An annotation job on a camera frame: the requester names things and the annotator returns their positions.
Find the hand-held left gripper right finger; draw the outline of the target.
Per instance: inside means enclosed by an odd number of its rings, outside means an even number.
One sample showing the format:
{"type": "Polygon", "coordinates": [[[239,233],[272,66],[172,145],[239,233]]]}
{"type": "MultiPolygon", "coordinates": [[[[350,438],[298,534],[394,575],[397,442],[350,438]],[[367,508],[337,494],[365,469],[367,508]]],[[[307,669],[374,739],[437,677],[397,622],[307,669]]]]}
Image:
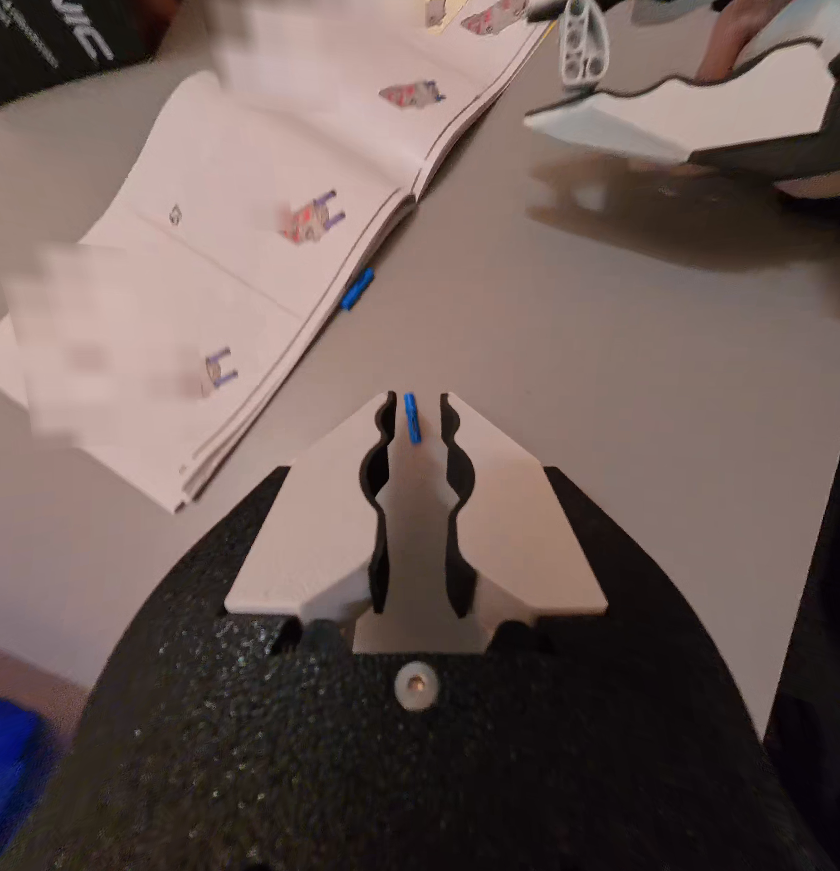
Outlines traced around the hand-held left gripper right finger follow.
{"type": "Polygon", "coordinates": [[[543,464],[454,393],[439,401],[449,605],[478,622],[598,616],[608,600],[543,464]]]}

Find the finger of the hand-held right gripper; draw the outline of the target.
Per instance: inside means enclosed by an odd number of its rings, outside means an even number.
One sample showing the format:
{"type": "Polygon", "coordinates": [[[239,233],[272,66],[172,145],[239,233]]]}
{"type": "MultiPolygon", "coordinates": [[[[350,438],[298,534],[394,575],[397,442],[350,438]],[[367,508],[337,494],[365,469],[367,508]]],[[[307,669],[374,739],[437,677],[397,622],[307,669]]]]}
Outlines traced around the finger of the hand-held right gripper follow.
{"type": "Polygon", "coordinates": [[[814,38],[774,47],[716,83],[679,76],[639,93],[605,90],[537,108],[529,131],[567,146],[651,164],[820,132],[835,76],[814,38]]]}
{"type": "Polygon", "coordinates": [[[733,71],[789,44],[810,42],[830,66],[840,64],[840,1],[767,2],[744,25],[746,41],[733,71]]]}

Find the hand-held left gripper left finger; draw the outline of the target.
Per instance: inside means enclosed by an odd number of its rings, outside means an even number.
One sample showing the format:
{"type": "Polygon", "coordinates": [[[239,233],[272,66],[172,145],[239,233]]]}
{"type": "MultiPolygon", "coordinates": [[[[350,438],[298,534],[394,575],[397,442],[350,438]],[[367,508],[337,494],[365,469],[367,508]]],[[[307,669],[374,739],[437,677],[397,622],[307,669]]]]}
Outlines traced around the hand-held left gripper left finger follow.
{"type": "Polygon", "coordinates": [[[225,598],[231,614],[358,619],[390,582],[386,517],[396,393],[374,396],[290,465],[225,598]]]}

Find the grey toy brick piece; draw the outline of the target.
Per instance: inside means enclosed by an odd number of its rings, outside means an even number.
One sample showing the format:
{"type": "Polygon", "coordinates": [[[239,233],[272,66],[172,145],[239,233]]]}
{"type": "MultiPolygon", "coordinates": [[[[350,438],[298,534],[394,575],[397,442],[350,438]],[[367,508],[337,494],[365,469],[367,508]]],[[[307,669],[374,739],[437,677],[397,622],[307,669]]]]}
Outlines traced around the grey toy brick piece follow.
{"type": "Polygon", "coordinates": [[[558,72],[567,93],[593,90],[610,64],[605,14],[594,1],[567,1],[558,16],[558,72]]]}

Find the white instruction booklet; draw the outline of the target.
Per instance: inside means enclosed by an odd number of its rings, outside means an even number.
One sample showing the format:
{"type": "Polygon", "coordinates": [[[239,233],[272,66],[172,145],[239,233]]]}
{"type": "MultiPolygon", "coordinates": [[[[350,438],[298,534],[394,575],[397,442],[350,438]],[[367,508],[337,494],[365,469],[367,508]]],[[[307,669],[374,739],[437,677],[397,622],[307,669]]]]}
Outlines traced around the white instruction booklet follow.
{"type": "Polygon", "coordinates": [[[529,2],[213,2],[80,241],[8,274],[0,391],[166,511],[205,488],[545,37],[529,2]]]}

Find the blue storage bin square tag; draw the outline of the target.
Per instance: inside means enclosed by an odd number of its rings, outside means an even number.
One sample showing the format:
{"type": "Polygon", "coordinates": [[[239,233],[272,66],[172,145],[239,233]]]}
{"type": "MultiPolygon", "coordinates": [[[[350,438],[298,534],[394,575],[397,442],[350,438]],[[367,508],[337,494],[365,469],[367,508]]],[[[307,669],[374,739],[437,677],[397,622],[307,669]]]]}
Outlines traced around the blue storage bin square tag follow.
{"type": "Polygon", "coordinates": [[[0,695],[0,857],[33,811],[55,759],[49,720],[0,695]]]}

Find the grey desk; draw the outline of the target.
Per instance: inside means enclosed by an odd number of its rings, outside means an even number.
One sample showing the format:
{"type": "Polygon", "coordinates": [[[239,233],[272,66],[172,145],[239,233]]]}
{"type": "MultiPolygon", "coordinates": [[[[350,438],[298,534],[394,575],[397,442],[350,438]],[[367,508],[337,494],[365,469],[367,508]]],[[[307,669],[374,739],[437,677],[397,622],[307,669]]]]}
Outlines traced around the grey desk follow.
{"type": "Polygon", "coordinates": [[[0,651],[94,684],[192,544],[373,395],[396,417],[383,615],[359,651],[475,651],[444,593],[438,399],[564,471],[663,568],[767,727],[840,453],[840,233],[730,186],[654,185],[523,128],[558,95],[550,34],[200,500],[165,511],[32,438],[0,393],[0,651]]]}

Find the person's right hand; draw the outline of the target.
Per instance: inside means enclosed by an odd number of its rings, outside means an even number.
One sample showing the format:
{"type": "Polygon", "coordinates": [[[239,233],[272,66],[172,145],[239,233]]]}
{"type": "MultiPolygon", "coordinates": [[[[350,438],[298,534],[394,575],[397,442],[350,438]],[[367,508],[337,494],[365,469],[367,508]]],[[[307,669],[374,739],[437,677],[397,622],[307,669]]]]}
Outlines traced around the person's right hand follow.
{"type": "Polygon", "coordinates": [[[694,79],[714,83],[729,76],[741,51],[788,1],[731,1],[720,13],[694,79]]]}

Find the person's black sweater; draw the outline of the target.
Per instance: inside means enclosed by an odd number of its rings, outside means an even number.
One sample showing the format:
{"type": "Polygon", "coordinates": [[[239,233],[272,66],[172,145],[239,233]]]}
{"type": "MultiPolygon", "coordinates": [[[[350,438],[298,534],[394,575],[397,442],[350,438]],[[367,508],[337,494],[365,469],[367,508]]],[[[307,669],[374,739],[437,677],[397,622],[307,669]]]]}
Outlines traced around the person's black sweater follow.
{"type": "Polygon", "coordinates": [[[840,457],[764,744],[828,869],[840,869],[840,457]]]}

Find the black toy set box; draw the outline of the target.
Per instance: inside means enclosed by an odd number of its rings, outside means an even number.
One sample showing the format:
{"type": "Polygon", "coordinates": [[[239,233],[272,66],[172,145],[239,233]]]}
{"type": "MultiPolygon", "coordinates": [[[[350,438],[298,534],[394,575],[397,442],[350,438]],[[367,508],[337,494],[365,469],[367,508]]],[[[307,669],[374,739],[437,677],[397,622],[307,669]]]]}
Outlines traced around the black toy set box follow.
{"type": "Polygon", "coordinates": [[[179,5],[0,1],[0,107],[150,59],[179,5]]]}

